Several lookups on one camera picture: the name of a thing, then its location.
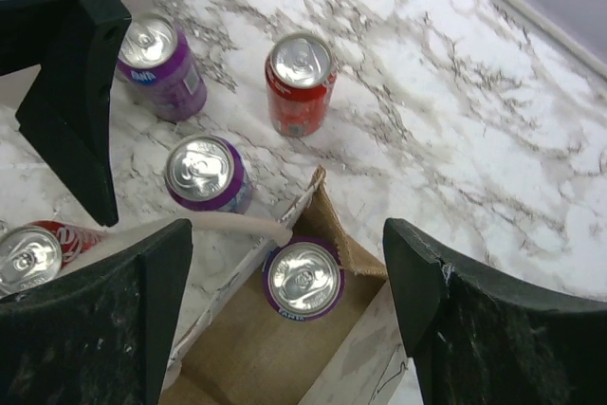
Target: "white marble table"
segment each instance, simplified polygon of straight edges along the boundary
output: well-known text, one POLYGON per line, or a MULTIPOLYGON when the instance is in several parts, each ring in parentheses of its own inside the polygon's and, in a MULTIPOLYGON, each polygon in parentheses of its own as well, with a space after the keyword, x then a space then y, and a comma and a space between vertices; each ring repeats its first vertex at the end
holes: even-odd
MULTIPOLYGON (((270 207, 324 166, 343 225, 378 257, 384 219, 402 217, 531 283, 607 300, 605 93, 490 1, 158 2, 185 28, 209 101, 174 126, 115 87, 120 227, 175 209, 166 154, 202 130, 238 147, 270 207), (328 40, 341 72, 321 131, 289 139, 269 122, 263 60, 301 28, 328 40)), ((0 116, 0 218, 93 226, 0 116)))

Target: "can top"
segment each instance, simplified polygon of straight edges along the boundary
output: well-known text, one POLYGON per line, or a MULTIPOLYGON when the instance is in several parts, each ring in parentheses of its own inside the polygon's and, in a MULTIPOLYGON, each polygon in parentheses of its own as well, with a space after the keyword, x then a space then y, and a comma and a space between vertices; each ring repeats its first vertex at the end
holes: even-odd
POLYGON ((177 48, 177 34, 171 22, 157 13, 133 18, 120 46, 119 58, 134 68, 164 64, 177 48))
POLYGON ((276 76, 291 87, 305 89, 322 83, 331 73, 333 57, 327 44, 308 32, 284 37, 270 52, 276 76))
POLYGON ((302 316, 322 313, 340 292, 340 265, 323 247, 298 242, 284 248, 268 270, 269 291, 283 308, 302 316))
POLYGON ((194 136, 169 154, 165 177, 171 190, 190 201, 209 201, 221 194, 234 176, 234 158, 218 138, 194 136))
POLYGON ((40 227, 26 226, 0 239, 0 297, 55 278, 62 264, 57 238, 40 227))

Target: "black robot arm part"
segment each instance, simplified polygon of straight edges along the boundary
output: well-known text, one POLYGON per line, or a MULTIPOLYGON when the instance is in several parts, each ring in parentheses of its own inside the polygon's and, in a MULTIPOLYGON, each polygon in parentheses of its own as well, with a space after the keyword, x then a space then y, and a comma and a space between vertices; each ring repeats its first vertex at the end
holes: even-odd
POLYGON ((118 223, 109 102, 131 15, 120 0, 0 0, 0 76, 39 64, 19 132, 90 215, 118 223))

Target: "open box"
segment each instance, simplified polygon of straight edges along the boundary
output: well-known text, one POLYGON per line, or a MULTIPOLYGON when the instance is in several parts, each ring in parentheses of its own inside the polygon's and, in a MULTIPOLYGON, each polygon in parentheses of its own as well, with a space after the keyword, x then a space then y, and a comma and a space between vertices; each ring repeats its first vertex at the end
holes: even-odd
POLYGON ((281 317, 262 287, 268 250, 253 249, 174 350, 181 373, 161 405, 388 403, 406 357, 386 270, 345 234, 323 180, 319 169, 281 221, 338 247, 346 269, 340 303, 312 322, 281 317))

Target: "mini soda can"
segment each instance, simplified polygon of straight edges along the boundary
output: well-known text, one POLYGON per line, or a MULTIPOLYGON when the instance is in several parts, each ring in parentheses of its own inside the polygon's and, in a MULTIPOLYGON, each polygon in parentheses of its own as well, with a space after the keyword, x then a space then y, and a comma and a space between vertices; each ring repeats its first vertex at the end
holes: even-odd
POLYGON ((0 299, 54 279, 62 248, 49 230, 25 226, 0 238, 0 299))
POLYGON ((183 31, 164 16, 144 13, 126 31, 117 63, 161 119, 185 120, 207 101, 202 81, 183 31))
POLYGON ((236 148, 214 136, 179 142, 169 154, 164 178, 171 197, 192 211, 245 213, 253 193, 236 148))
POLYGON ((267 101, 276 131, 299 138, 321 128, 336 78, 335 59, 322 39, 300 32, 278 42, 266 59, 267 101))
POLYGON ((280 315, 309 322, 329 313, 345 285, 337 249, 322 239, 294 237, 263 266, 267 301, 280 315))
POLYGON ((96 246, 108 236, 108 233, 103 231, 76 227, 52 220, 38 220, 28 223, 28 225, 44 228, 55 236, 61 246, 62 267, 71 263, 78 255, 96 246))

